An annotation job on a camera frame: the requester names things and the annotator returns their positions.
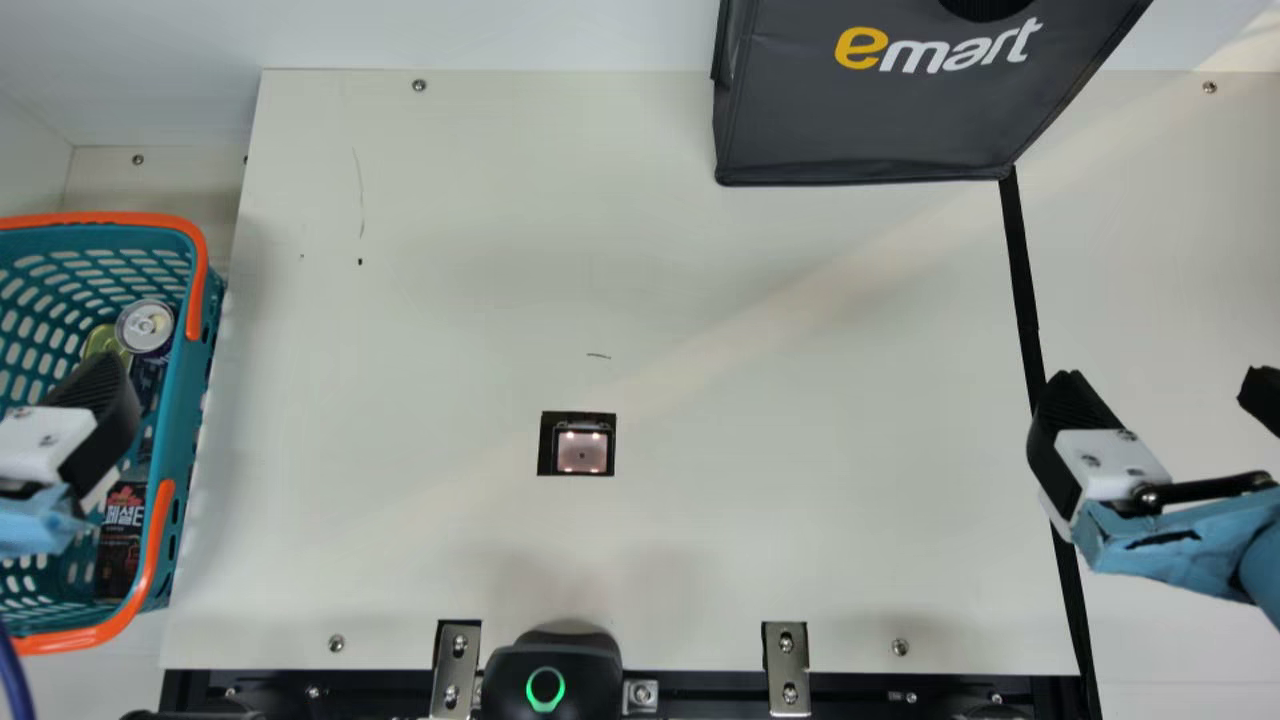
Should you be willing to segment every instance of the metal bolt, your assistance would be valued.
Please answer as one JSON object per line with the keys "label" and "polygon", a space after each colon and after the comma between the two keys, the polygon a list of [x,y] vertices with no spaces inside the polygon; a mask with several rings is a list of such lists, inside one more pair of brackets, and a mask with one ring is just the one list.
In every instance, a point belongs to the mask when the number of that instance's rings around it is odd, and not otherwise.
{"label": "metal bolt", "polygon": [[634,700],[636,705],[649,705],[649,702],[653,701],[653,691],[650,691],[649,685],[645,685],[644,683],[636,683],[631,687],[631,700]]}

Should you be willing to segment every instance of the white wall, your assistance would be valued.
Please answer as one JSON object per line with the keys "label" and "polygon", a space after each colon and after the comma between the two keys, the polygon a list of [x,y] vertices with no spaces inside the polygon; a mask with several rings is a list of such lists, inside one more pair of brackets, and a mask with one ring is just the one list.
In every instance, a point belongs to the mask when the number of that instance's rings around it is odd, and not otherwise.
{"label": "white wall", "polygon": [[[1157,0],[1107,68],[1193,69],[1272,1]],[[77,146],[243,142],[262,68],[705,70],[718,4],[8,0],[0,90]],[[1260,44],[1212,69],[1280,58]]]}
{"label": "white wall", "polygon": [[58,209],[72,146],[0,92],[0,217]]}

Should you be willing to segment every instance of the can lid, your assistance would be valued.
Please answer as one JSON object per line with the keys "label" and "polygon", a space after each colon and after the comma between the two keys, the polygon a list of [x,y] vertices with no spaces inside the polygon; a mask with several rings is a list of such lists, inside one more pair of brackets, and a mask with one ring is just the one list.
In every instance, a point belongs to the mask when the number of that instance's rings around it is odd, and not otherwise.
{"label": "can lid", "polygon": [[115,338],[134,354],[160,350],[173,337],[173,310],[159,300],[138,300],[120,311]]}

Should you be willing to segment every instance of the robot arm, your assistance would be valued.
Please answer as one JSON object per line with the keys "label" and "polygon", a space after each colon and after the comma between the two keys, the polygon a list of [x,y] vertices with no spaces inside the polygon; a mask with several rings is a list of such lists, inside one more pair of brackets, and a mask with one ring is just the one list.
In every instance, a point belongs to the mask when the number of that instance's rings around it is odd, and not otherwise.
{"label": "robot arm", "polygon": [[[1280,370],[1252,369],[1240,405],[1280,434]],[[1027,438],[1041,503],[1097,573],[1257,605],[1280,628],[1280,487],[1265,471],[1174,483],[1079,372],[1041,393]],[[1167,512],[1172,505],[1202,502]]]}

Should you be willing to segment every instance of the teal plastic basket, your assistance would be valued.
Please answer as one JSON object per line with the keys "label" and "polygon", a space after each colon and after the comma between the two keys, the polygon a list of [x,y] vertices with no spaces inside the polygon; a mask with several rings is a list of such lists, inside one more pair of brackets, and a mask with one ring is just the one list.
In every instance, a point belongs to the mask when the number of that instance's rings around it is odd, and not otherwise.
{"label": "teal plastic basket", "polygon": [[[169,364],[119,470],[150,451],[147,528],[129,596],[93,597],[97,530],[59,556],[0,564],[0,616],[19,652],[79,650],[164,607],[209,387],[224,283],[200,231],[168,215],[69,213],[0,219],[0,413],[37,404],[81,361],[88,332],[143,297],[175,309]],[[166,507],[157,507],[157,498]],[[90,520],[101,520],[101,503]]]}

